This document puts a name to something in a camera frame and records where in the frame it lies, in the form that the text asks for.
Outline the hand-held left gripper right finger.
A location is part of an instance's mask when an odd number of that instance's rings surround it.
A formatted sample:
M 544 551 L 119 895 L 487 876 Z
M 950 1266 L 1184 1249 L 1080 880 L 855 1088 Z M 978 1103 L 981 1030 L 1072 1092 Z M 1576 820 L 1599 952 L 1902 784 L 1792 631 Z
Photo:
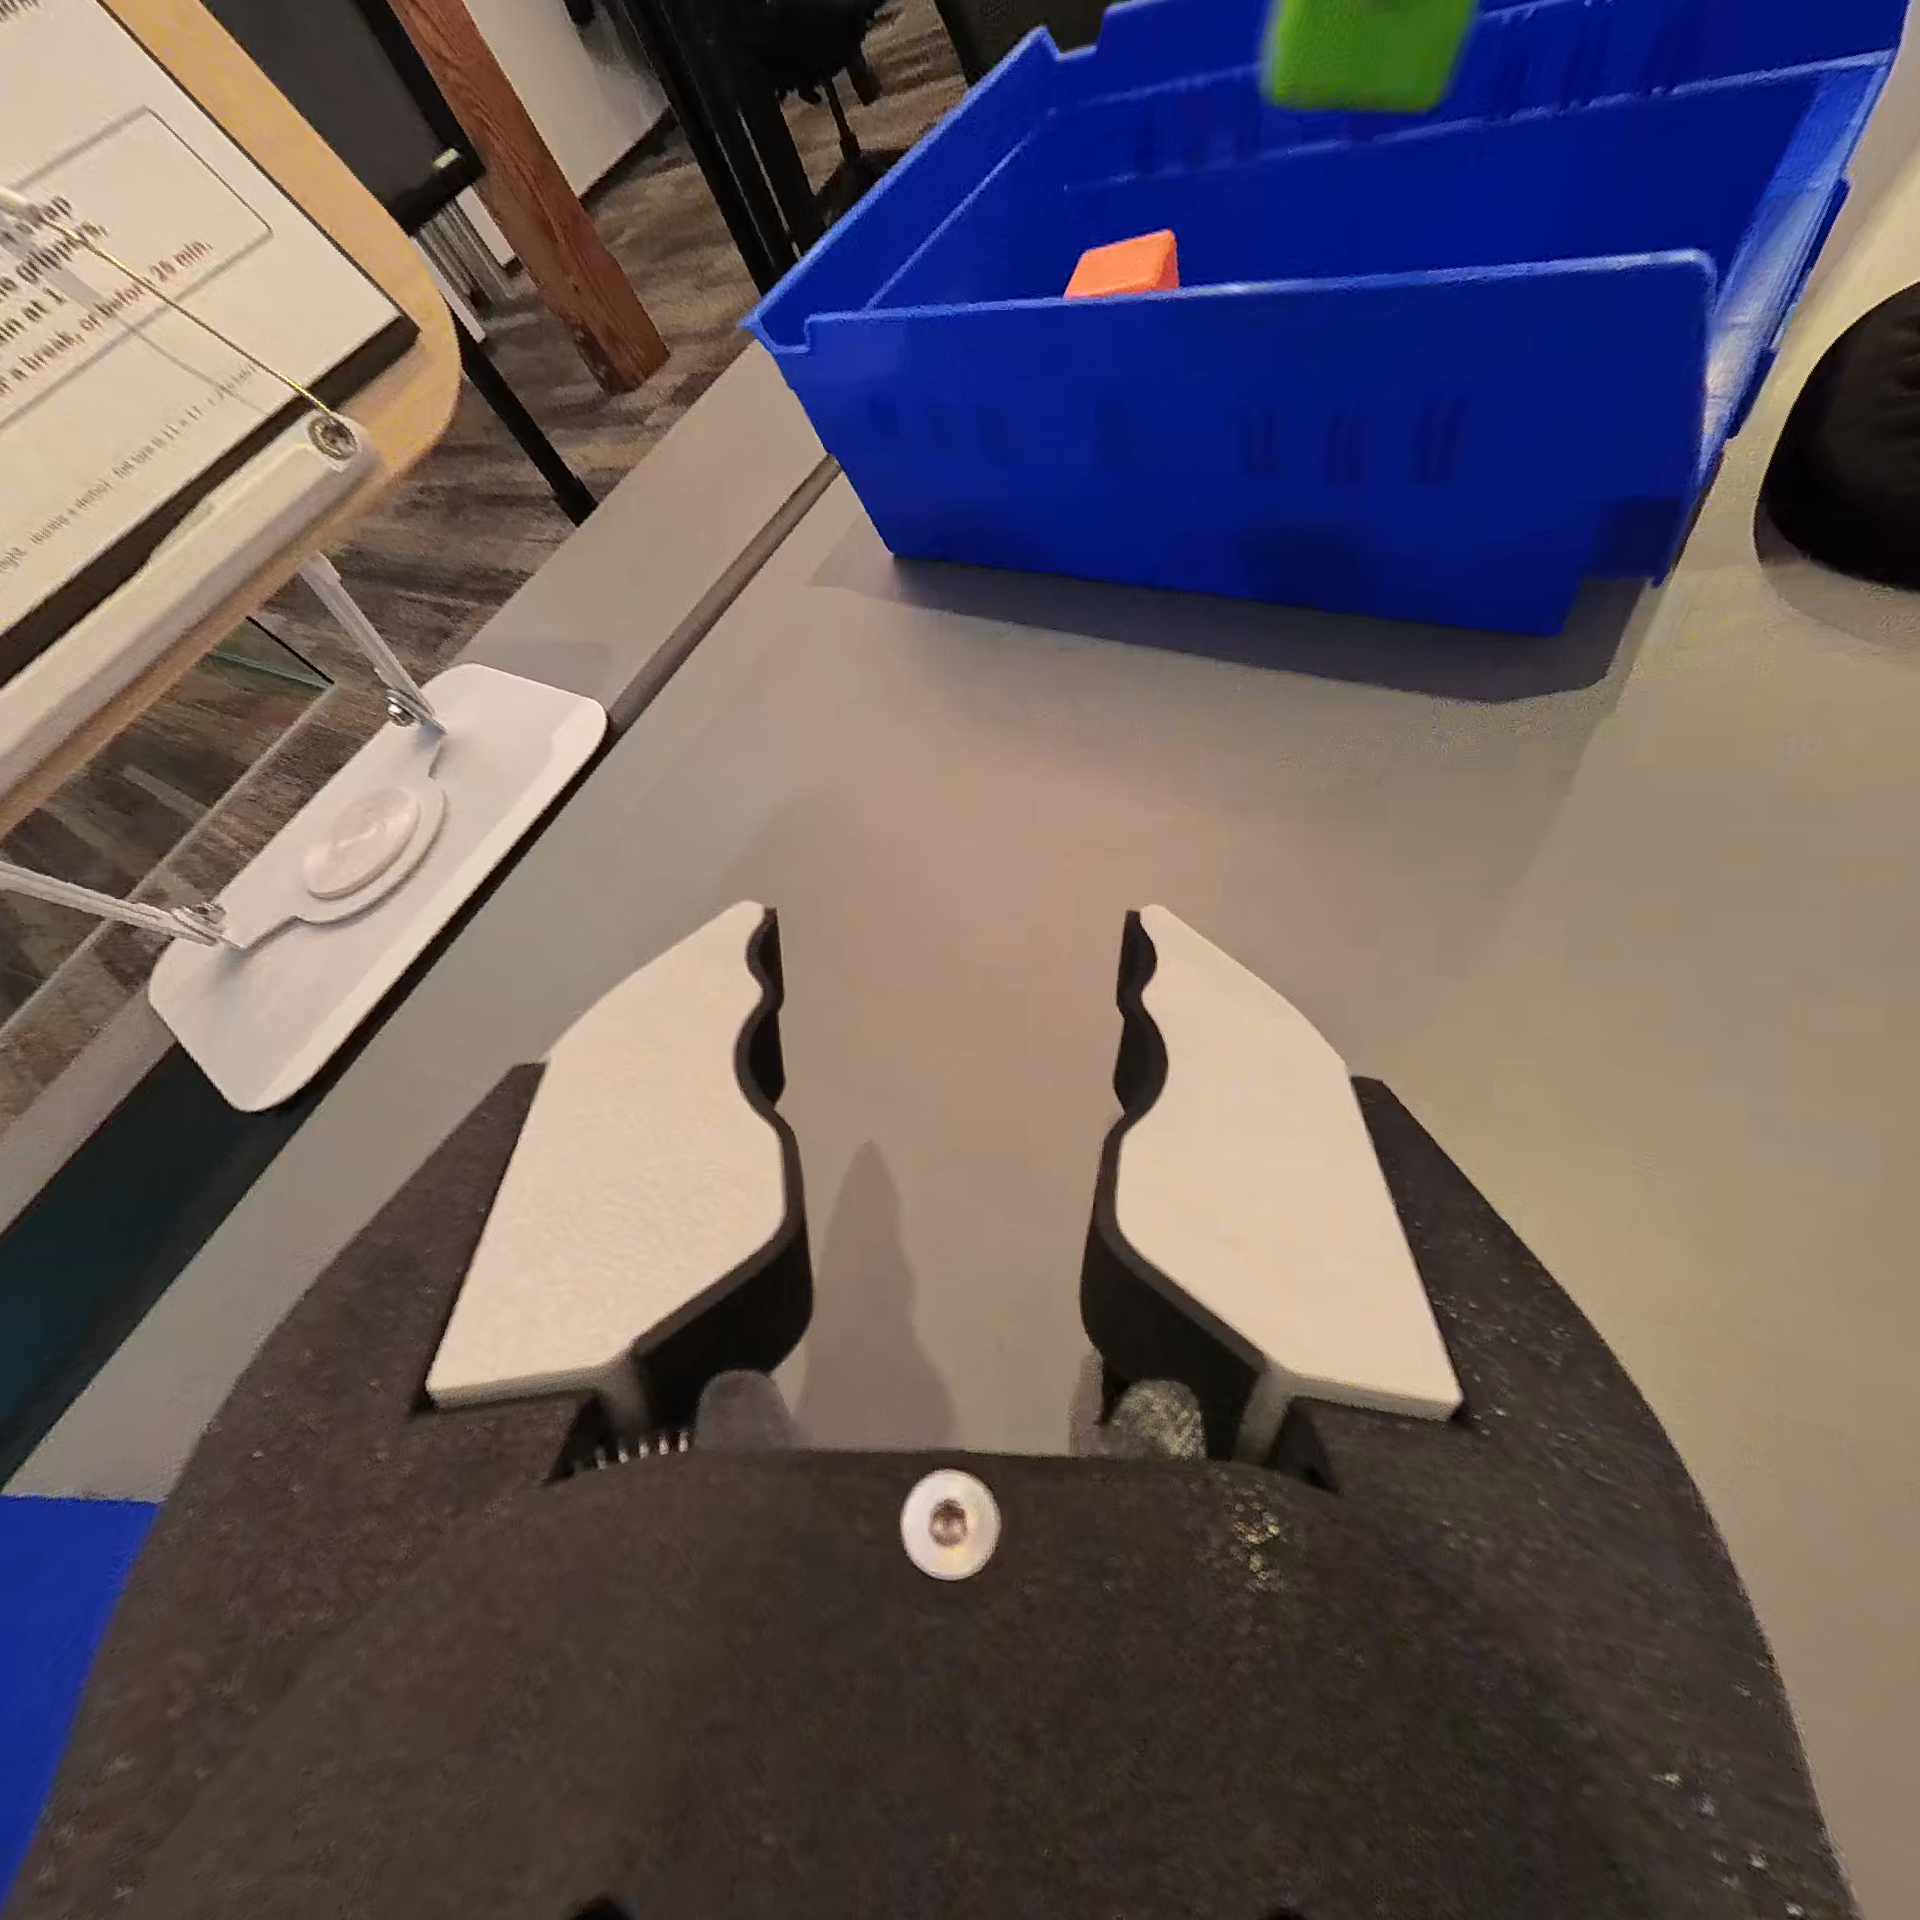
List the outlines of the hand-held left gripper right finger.
M 1109 1449 L 1276 1455 L 1308 1406 L 1450 1423 L 1464 1391 L 1332 1043 L 1164 906 L 1125 916 L 1116 1004 L 1080 1263 Z

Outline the black framed panel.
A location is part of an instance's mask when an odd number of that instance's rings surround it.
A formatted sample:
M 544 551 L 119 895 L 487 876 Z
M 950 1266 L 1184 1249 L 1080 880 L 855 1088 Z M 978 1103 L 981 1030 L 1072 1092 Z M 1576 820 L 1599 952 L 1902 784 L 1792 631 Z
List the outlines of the black framed panel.
M 466 380 L 559 511 L 584 522 L 593 495 L 494 364 L 487 315 L 511 286 L 464 209 L 487 169 L 394 8 L 210 2 L 207 11 L 414 241 L 457 324 Z

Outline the black textured mat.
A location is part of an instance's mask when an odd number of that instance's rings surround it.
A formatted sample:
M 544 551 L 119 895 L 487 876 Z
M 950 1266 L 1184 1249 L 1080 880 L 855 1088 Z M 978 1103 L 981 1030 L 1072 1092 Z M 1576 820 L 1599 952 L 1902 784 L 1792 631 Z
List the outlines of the black textured mat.
M 1773 449 L 1762 507 L 1809 563 L 1918 588 L 1918 288 L 1868 308 L 1817 360 Z

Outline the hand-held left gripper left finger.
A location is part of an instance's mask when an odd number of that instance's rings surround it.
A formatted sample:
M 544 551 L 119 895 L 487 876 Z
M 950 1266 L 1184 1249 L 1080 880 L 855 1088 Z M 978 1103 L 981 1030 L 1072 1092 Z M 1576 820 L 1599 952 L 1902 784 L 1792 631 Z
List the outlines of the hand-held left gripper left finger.
M 742 900 L 573 1019 L 428 1366 L 432 1408 L 591 1399 L 642 1438 L 797 1350 L 812 1259 L 781 1007 L 776 913 Z

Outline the slanted wooden post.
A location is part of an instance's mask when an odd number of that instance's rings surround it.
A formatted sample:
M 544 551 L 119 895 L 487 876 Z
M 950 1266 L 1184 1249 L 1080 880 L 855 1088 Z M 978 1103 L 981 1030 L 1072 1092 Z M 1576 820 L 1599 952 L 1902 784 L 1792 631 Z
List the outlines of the slanted wooden post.
M 665 342 L 461 2 L 392 11 L 481 167 L 481 201 L 593 385 L 636 393 Z

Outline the wooden instruction sign board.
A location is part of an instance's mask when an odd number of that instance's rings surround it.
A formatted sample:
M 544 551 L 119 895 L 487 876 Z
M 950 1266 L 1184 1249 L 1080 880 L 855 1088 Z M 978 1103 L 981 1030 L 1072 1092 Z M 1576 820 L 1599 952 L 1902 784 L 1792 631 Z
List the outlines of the wooden instruction sign board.
M 4 826 L 444 438 L 414 246 L 202 4 L 4 4 Z

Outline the white sign stand base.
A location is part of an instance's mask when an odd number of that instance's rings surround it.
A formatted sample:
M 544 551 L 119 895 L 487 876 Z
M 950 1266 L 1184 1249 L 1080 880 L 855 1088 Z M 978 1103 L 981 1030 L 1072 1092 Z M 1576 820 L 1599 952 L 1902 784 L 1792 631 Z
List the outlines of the white sign stand base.
M 389 723 L 170 945 L 154 1018 L 221 1097 L 300 1095 L 598 752 L 591 698 L 485 663 L 418 681 L 321 559 L 304 586 L 369 662 Z

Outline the green magnetic cube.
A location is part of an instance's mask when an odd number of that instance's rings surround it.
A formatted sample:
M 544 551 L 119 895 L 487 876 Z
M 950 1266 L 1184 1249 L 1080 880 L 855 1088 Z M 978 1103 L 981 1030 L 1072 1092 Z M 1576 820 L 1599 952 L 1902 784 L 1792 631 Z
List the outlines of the green magnetic cube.
M 1450 87 L 1479 2 L 1273 2 L 1262 96 L 1289 112 L 1426 112 Z

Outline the blue plastic bin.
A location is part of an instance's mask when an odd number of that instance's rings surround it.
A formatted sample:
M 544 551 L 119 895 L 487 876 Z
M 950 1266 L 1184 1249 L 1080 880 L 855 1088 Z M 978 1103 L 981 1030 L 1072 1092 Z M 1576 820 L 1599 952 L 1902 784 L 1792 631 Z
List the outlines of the blue plastic bin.
M 1557 634 L 1660 584 L 1905 4 L 1492 4 L 1426 114 L 1285 112 L 1258 4 L 1032 31 L 745 329 L 912 561 Z M 1065 300 L 1169 228 L 1182 288 Z
M 153 1502 L 2 1498 L 2 1892 L 52 1787 Z

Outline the orange magnetic cube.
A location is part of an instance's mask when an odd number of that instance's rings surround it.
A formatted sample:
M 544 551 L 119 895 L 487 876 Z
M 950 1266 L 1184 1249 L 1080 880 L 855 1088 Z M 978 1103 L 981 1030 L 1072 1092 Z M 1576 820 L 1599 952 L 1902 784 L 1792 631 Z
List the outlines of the orange magnetic cube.
M 1063 298 L 1069 303 L 1095 303 L 1167 296 L 1178 288 L 1177 235 L 1169 228 L 1158 228 L 1088 248 L 1076 258 Z

